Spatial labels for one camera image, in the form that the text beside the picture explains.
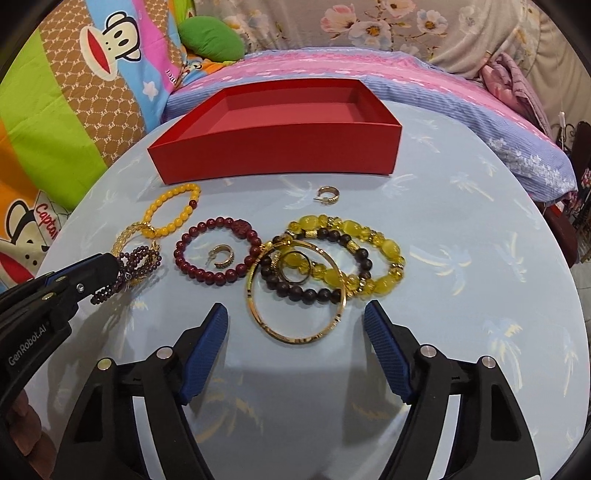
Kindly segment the person's left hand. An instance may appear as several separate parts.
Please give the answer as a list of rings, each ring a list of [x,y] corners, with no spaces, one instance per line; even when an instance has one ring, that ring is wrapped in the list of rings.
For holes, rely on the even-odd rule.
[[[41,426],[40,417],[29,403],[25,390],[16,397],[8,411],[10,436],[31,467],[42,479],[50,479],[57,450]]]

